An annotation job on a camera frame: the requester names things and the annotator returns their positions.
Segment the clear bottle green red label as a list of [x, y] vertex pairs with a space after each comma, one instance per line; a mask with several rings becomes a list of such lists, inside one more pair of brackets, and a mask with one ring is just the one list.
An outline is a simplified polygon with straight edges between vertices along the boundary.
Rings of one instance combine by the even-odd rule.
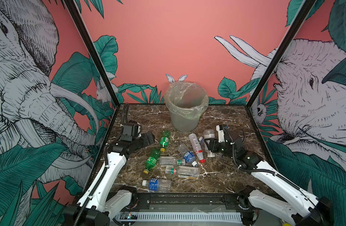
[[190, 166], [177, 166], [176, 168], [167, 166], [165, 173], [170, 175], [177, 175], [179, 178], [197, 179], [200, 176], [200, 169]]

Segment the clear bottle white cap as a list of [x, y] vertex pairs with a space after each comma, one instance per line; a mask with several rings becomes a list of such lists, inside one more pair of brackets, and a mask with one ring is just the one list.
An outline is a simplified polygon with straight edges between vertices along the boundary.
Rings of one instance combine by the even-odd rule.
[[199, 137], [199, 143], [203, 149], [205, 149], [205, 139], [203, 137]]

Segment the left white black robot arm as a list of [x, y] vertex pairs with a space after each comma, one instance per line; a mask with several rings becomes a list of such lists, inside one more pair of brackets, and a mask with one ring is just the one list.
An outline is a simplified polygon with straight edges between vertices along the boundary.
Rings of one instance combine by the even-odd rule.
[[104, 164], [88, 190], [77, 204], [65, 209], [65, 226], [109, 226], [123, 208], [129, 209], [137, 205], [136, 189], [130, 186], [123, 186], [112, 198], [108, 198], [130, 155], [155, 143], [155, 136], [151, 131], [143, 133], [138, 122], [128, 120], [128, 111], [129, 104], [125, 104], [121, 132], [114, 142], [104, 146]]

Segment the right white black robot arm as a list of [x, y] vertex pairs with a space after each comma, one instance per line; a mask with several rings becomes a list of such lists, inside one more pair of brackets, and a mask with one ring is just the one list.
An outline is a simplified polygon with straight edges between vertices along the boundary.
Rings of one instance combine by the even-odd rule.
[[241, 137], [234, 138], [225, 128], [219, 138], [207, 138], [204, 142], [208, 150], [230, 157], [238, 170], [262, 181], [281, 197], [277, 199], [247, 186], [236, 198], [241, 209], [261, 209], [292, 226], [334, 224], [333, 204], [328, 198], [309, 193], [280, 174], [260, 155], [247, 151]]

